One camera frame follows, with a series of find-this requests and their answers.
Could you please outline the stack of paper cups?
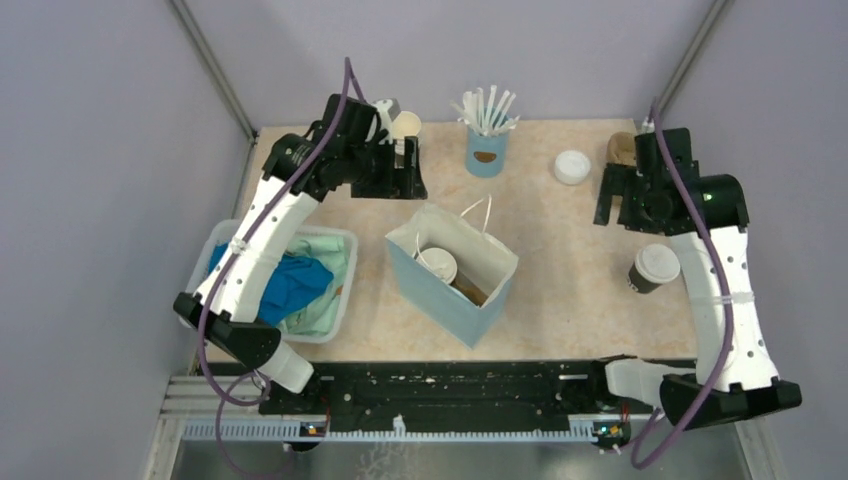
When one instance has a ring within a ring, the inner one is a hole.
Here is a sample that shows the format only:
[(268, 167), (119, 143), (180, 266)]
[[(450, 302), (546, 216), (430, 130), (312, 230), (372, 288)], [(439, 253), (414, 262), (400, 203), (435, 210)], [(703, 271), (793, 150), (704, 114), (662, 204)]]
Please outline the stack of paper cups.
[(391, 133), (396, 141), (403, 142), (407, 137), (418, 137), (422, 128), (423, 122), (418, 115), (403, 110), (392, 121)]

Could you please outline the black paper coffee cup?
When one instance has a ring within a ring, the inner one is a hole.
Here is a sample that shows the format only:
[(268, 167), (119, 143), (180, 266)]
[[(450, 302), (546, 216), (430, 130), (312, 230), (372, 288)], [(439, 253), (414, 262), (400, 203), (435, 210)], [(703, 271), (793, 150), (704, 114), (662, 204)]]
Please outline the black paper coffee cup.
[(675, 280), (681, 265), (673, 250), (663, 244), (653, 243), (640, 249), (628, 271), (628, 286), (640, 294), (649, 294), (658, 287)]

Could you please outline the light blue paper bag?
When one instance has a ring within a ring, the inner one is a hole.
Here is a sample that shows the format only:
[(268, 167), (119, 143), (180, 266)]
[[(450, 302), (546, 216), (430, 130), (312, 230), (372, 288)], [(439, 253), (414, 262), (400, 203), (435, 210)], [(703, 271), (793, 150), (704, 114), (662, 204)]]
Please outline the light blue paper bag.
[[(468, 348), (504, 311), (519, 257), (488, 230), (492, 197), (456, 214), (427, 203), (385, 239), (404, 298)], [(473, 305), (452, 282), (459, 276), (489, 295)]]

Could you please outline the white plastic cup lid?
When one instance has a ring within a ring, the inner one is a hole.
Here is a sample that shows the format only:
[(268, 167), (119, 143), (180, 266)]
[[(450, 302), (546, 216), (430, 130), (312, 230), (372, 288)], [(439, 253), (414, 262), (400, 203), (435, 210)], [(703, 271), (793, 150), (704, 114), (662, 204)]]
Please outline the white plastic cup lid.
[(680, 262), (674, 251), (659, 243), (642, 248), (636, 254), (634, 265), (644, 279), (658, 285), (675, 280), (681, 272)]

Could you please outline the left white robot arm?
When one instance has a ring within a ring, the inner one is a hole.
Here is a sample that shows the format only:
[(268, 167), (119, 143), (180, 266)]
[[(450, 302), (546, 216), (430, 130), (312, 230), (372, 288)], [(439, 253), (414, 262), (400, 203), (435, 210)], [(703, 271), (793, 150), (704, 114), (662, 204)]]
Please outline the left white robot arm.
[(399, 102), (331, 95), (323, 117), (304, 134), (271, 146), (254, 197), (217, 265), (181, 292), (173, 309), (183, 321), (273, 386), (297, 413), (319, 404), (313, 365), (259, 316), (262, 294), (304, 221), (326, 196), (349, 185), (353, 198), (425, 200), (416, 135), (399, 137)]

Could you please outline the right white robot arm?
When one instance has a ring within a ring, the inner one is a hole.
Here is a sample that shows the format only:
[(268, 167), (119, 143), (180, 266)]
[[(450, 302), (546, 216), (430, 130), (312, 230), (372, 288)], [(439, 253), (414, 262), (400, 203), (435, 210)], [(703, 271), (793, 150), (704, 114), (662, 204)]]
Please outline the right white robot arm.
[(631, 165), (608, 164), (594, 221), (665, 236), (672, 276), (684, 280), (697, 340), (692, 368), (633, 356), (593, 364), (589, 404), (612, 412), (626, 398), (663, 410), (684, 429), (796, 408), (798, 384), (779, 374), (759, 325), (747, 259), (749, 215), (732, 175), (704, 176), (685, 128), (640, 133)]

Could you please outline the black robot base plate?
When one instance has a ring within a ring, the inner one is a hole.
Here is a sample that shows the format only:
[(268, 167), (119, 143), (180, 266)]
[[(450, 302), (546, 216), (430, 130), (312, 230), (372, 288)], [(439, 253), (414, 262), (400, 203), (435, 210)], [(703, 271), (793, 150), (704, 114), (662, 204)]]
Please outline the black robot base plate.
[(602, 398), (587, 360), (317, 362), (305, 389), (274, 386), (258, 411), (327, 416), (333, 433), (565, 432), (580, 415), (649, 413), (635, 400)]

